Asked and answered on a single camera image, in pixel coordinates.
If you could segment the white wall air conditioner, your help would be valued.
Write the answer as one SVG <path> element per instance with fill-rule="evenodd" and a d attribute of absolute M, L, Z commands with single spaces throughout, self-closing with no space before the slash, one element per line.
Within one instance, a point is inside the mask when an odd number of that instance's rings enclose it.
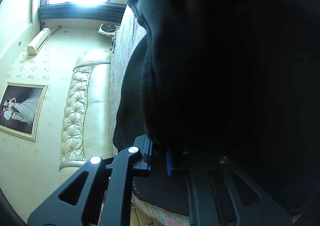
<path fill-rule="evenodd" d="M 28 55 L 37 55 L 50 37 L 50 28 L 43 28 L 27 46 Z"/>

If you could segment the dark blue curtain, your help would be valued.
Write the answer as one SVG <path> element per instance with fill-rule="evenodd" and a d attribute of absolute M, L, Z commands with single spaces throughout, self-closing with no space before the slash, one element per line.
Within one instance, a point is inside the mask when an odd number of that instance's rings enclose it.
<path fill-rule="evenodd" d="M 38 20 L 88 19 L 120 23 L 126 9 L 125 4 L 102 3 L 80 5 L 76 3 L 48 4 L 38 9 Z"/>

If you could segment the white round fan heater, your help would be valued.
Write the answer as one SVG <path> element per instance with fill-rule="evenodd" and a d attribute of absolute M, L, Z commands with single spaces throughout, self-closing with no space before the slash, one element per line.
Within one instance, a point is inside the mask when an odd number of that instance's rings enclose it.
<path fill-rule="evenodd" d="M 102 35 L 107 35 L 108 37 L 114 37 L 117 34 L 119 28 L 120 26 L 118 25 L 104 23 L 100 25 L 98 33 Z"/>

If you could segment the black pants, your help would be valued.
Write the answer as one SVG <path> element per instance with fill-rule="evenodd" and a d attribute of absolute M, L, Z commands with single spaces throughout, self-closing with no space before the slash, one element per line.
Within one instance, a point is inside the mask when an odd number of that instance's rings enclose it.
<path fill-rule="evenodd" d="M 146 34 L 126 69 L 113 141 L 147 135 L 141 200 L 187 215 L 167 150 L 227 156 L 290 215 L 319 194 L 319 0 L 128 0 Z"/>

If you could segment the framed wedding photo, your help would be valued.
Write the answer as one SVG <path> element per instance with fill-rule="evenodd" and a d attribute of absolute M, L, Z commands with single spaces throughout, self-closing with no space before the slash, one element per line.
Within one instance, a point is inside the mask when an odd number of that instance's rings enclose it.
<path fill-rule="evenodd" d="M 35 141 L 47 88 L 42 84 L 8 82 L 1 95 L 1 131 Z"/>

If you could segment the cream tufted leather headboard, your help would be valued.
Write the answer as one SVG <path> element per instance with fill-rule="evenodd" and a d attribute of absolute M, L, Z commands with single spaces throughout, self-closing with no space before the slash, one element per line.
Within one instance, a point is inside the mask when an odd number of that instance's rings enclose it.
<path fill-rule="evenodd" d="M 63 114 L 60 145 L 60 182 L 65 182 L 93 156 L 111 154 L 111 54 L 92 49 L 73 68 Z"/>

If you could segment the floral bedspread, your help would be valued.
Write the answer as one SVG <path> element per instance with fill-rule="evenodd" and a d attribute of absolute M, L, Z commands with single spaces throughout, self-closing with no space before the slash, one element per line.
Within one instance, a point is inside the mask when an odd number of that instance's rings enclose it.
<path fill-rule="evenodd" d="M 118 151 L 143 135 L 152 142 L 151 173 L 133 179 L 135 214 L 190 225 L 187 182 L 168 175 L 170 152 L 227 157 L 290 215 L 271 190 L 288 9 L 286 0 L 128 0 L 111 128 Z"/>

